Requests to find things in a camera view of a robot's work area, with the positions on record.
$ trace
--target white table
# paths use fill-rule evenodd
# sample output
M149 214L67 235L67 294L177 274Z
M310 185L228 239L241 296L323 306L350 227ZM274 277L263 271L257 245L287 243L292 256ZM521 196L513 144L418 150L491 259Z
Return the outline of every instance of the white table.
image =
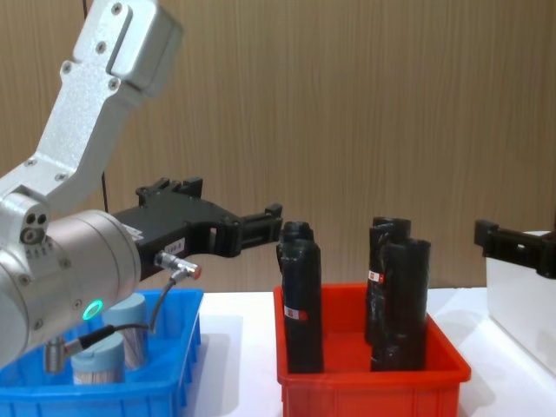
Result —
M484 288L430 290L428 312L473 369L460 417L556 416L556 377L488 318ZM281 417L272 294L206 294L201 332L185 417Z

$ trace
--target robotic arm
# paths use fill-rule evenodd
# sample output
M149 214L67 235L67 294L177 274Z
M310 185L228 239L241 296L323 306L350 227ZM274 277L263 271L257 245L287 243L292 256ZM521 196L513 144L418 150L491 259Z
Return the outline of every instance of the robotic arm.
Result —
M237 217L201 200L200 179L138 189L139 207L115 216L50 222L96 188L125 118L161 90L181 38L156 0L93 3L36 153L0 179L0 367L128 297L168 267L160 253L237 256L278 239L281 206Z

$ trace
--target blue plastic bin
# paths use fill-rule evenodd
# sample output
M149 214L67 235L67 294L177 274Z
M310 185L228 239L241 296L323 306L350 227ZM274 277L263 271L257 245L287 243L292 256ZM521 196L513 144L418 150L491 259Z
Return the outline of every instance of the blue plastic bin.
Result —
M150 316L160 291L142 291ZM173 289L162 305L156 334L149 335L149 362L126 371L125 383L74 386L70 361L62 374L43 371L43 349L0 370L2 417L179 417L201 343L202 291ZM103 325L101 315L65 334L66 340Z

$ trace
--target sticker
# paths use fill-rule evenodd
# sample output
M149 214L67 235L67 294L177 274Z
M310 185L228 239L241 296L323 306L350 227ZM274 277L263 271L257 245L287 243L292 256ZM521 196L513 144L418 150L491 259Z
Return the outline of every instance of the sticker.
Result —
M368 271L368 279L373 282L378 282L379 284L384 283L384 274L378 274L373 271Z
M133 239L133 242L137 242L137 241L140 241L142 239L142 231L141 230L139 230L138 228L132 228L131 226L128 226L127 224L123 224L123 226L128 231L128 233L131 235L131 239Z
M290 319L306 321L308 320L307 313L305 311L295 310L290 307L284 306L284 315Z
M185 250L185 237L180 239L179 241L175 241L174 243L170 243L166 248L164 248L165 252L168 252L171 255L179 254Z

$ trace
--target wooden wall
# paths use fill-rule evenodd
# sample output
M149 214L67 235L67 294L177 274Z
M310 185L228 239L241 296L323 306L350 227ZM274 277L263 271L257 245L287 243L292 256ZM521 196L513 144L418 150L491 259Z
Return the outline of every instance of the wooden wall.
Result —
M405 216L434 245L433 285L450 287L484 284L475 219L552 226L551 0L162 3L186 37L168 87L130 118L113 155L111 210L161 176L200 175L205 198L237 214L281 202L286 220L309 221L326 281L364 281L373 216ZM80 5L0 3L4 170L40 136ZM207 290L280 281L272 246L197 260Z

